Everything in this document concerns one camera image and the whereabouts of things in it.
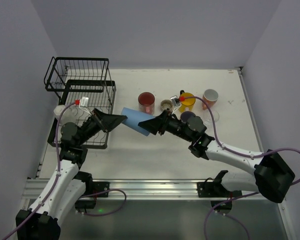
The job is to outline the beige speckled ceramic cup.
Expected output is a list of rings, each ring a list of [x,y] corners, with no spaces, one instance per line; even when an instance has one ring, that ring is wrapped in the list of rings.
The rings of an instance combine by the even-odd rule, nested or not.
[[[171,110],[173,109],[172,101],[169,100],[169,99],[162,100],[162,101],[160,102],[160,109],[161,109],[162,111],[164,111],[164,110],[171,111]]]

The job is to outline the translucent pink plastic cup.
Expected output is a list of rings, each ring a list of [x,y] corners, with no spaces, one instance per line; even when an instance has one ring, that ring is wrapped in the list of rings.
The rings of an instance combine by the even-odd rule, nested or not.
[[[192,111],[184,111],[181,115],[180,115],[180,120],[183,122],[187,122],[189,118],[191,117],[195,117],[196,114],[193,113]]]

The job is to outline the light blue plastic cup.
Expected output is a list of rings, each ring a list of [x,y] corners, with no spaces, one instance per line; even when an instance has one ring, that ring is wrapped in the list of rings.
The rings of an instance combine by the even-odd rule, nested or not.
[[[121,111],[121,115],[126,116],[127,119],[122,122],[123,125],[127,126],[128,128],[144,135],[148,136],[150,133],[139,126],[140,122],[148,121],[151,119],[154,119],[155,117],[153,115],[130,109],[127,107],[124,107]]]

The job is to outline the clear glass cup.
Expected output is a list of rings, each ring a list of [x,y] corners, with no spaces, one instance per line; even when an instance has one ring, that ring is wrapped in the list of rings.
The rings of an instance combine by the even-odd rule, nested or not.
[[[203,123],[208,127],[213,125],[213,119],[215,123],[220,119],[218,111],[212,110],[211,112],[212,114],[208,110],[203,112]]]

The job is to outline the pink speckled mug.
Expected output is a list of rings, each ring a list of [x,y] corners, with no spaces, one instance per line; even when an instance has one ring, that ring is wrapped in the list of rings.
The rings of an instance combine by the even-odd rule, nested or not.
[[[155,111],[155,96],[150,92],[142,92],[138,96],[138,110],[153,115]]]

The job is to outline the white hexagonal cup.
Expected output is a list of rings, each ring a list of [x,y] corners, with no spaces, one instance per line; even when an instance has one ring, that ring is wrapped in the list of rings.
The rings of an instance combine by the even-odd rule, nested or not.
[[[66,108],[65,105],[58,105],[54,108],[54,116],[58,120],[60,118],[59,124],[65,125],[66,123],[75,123],[76,122],[76,113],[75,108],[70,106],[64,112],[63,110]]]

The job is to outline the yellow mug black handle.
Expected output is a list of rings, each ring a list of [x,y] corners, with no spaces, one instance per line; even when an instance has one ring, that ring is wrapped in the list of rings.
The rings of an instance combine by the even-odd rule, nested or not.
[[[194,95],[192,93],[181,90],[179,92],[179,97],[182,99],[182,101],[180,100],[179,112],[180,113],[187,112],[187,111],[191,112],[196,103],[196,98],[194,97]]]

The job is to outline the pink square mug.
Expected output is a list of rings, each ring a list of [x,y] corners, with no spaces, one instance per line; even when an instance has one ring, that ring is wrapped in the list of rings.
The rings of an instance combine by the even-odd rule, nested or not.
[[[202,99],[207,103],[207,105],[202,103],[202,109],[207,110],[208,107],[211,108],[217,102],[219,99],[219,94],[214,89],[207,89],[204,91]]]

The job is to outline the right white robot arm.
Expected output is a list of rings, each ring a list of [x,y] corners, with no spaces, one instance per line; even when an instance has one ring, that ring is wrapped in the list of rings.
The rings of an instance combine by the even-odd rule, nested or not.
[[[281,203],[295,179],[295,174],[278,153],[247,151],[227,144],[219,144],[215,137],[205,133],[206,126],[198,116],[186,122],[167,110],[138,126],[156,135],[169,132],[190,143],[188,149],[197,158],[218,161],[243,170],[243,174],[221,171],[214,179],[227,192],[249,191],[260,193],[266,199]]]

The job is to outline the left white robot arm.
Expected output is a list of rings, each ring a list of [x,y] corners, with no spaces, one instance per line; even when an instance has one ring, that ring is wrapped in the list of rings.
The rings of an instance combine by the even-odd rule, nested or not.
[[[107,114],[98,109],[90,112],[78,126],[65,123],[56,133],[56,168],[48,183],[27,210],[20,210],[15,218],[19,240],[57,240],[65,216],[83,194],[93,193],[93,179],[80,168],[85,162],[84,143],[98,132],[109,133],[127,119],[125,115]]]

